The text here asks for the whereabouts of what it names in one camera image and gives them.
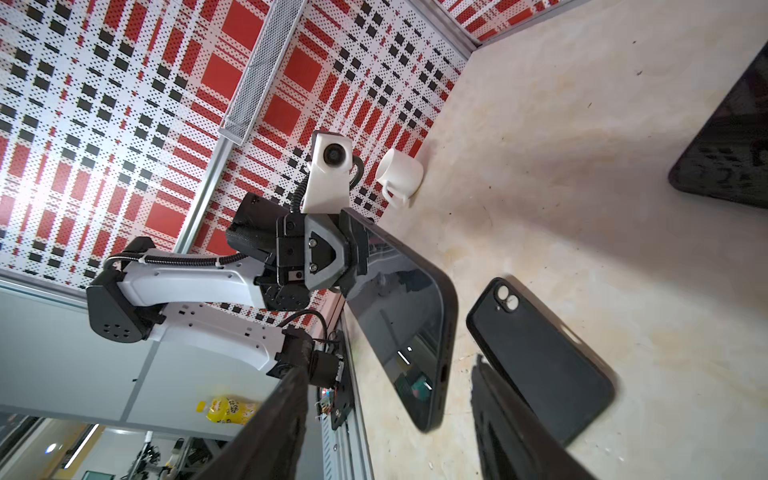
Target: gray panel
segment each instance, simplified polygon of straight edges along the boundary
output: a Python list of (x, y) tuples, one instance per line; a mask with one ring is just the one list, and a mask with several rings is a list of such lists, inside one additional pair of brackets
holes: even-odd
[(91, 331), (84, 310), (0, 291), (0, 405), (118, 420), (150, 349)]
[(127, 421), (158, 429), (235, 436), (242, 427), (209, 421), (196, 411), (197, 404), (218, 395), (262, 401), (277, 383), (277, 379), (228, 356), (161, 343)]

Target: beige table surface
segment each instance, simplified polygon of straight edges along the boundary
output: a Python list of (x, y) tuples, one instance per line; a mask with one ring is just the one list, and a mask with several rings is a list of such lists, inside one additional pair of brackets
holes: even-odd
[(380, 225), (459, 297), (442, 426), (419, 433), (359, 327), (374, 474), (479, 478), (465, 316), (512, 275), (618, 377), (569, 452), (598, 478), (768, 477), (768, 210), (667, 172), (768, 40), (765, 0), (590, 0), (483, 48)]

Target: black square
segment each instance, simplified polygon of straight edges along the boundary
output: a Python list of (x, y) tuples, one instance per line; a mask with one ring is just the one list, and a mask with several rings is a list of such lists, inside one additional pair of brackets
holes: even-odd
[(60, 22), (57, 22), (55, 20), (51, 20), (51, 26), (49, 27), (51, 30), (55, 31), (59, 35), (63, 35), (67, 33), (67, 27), (63, 26)]
[(45, 63), (44, 61), (41, 61), (38, 63), (38, 70), (43, 72), (46, 75), (53, 75), (53, 65), (49, 65)]
[(96, 89), (89, 84), (83, 84), (83, 93), (88, 97), (94, 98), (96, 96)]
[(53, 11), (56, 12), (57, 15), (67, 19), (69, 19), (69, 15), (72, 13), (72, 10), (63, 6), (61, 3), (57, 3)]
[(78, 99), (78, 108), (82, 108), (85, 111), (91, 111), (91, 102), (85, 101), (82, 98)]
[(32, 60), (32, 55), (27, 53), (26, 51), (21, 50), (20, 48), (16, 48), (16, 55), (17, 60), (21, 60), (27, 65), (29, 65), (29, 62)]
[(38, 119), (37, 118), (30, 117), (29, 115), (25, 115), (23, 121), (24, 121), (25, 124), (29, 125), (32, 128), (37, 128), (38, 127)]
[(114, 41), (114, 35), (106, 30), (102, 30), (98, 33), (98, 39), (106, 44), (112, 45), (112, 42)]
[(27, 71), (24, 68), (19, 67), (18, 65), (11, 66), (11, 73), (16, 75), (22, 80), (27, 79)]
[(16, 118), (16, 110), (8, 105), (0, 105), (0, 114), (3, 114), (10, 118)]
[(101, 45), (96, 45), (94, 47), (94, 53), (96, 54), (97, 57), (101, 57), (104, 60), (109, 58), (109, 51), (107, 51), (107, 49), (102, 47)]
[(114, 66), (120, 68), (122, 71), (128, 71), (128, 62), (123, 58), (117, 57), (114, 60)]
[(134, 48), (131, 47), (129, 44), (125, 43), (124, 41), (120, 42), (120, 52), (123, 54), (126, 54), (129, 57), (132, 57), (134, 54)]
[(27, 7), (27, 16), (39, 23), (43, 22), (43, 12), (40, 12), (34, 7)]

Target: black phone case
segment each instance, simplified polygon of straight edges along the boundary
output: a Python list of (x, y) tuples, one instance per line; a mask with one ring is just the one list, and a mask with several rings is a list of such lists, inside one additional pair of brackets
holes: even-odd
[(354, 229), (351, 224), (348, 224), (347, 221), (345, 221), (344, 217), (346, 217), (350, 223), (359, 223), (366, 229), (372, 231), (389, 245), (394, 247), (395, 250), (408, 257), (421, 271), (426, 273), (427, 276), (435, 282), (435, 285), (438, 288), (443, 305), (443, 329), (438, 348), (439, 361), (437, 372), (435, 372), (435, 378), (439, 378), (440, 381), (435, 387), (435, 390), (437, 391), (436, 395), (432, 396), (432, 404), (429, 406), (429, 420), (426, 427), (421, 428), (417, 425), (419, 430), (424, 433), (434, 430), (442, 423), (443, 412), (445, 411), (445, 398), (448, 396), (448, 379), (451, 369), (456, 322), (458, 321), (458, 297), (456, 296), (453, 282), (442, 270), (417, 252), (408, 248), (403, 242), (385, 232), (384, 229), (377, 226), (372, 220), (355, 212), (351, 208), (345, 208), (342, 210), (340, 223), (344, 230), (347, 228), (350, 229), (348, 232), (349, 235), (354, 235)]
[[(516, 309), (498, 300), (501, 285), (518, 298)], [(467, 328), (491, 366), (562, 445), (611, 404), (609, 378), (508, 281), (490, 282), (469, 311)]]

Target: mug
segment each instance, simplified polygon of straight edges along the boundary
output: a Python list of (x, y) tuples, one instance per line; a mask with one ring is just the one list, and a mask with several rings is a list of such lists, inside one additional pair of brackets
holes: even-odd
[(404, 207), (424, 177), (424, 167), (408, 155), (390, 148), (376, 168), (382, 196), (395, 207)]

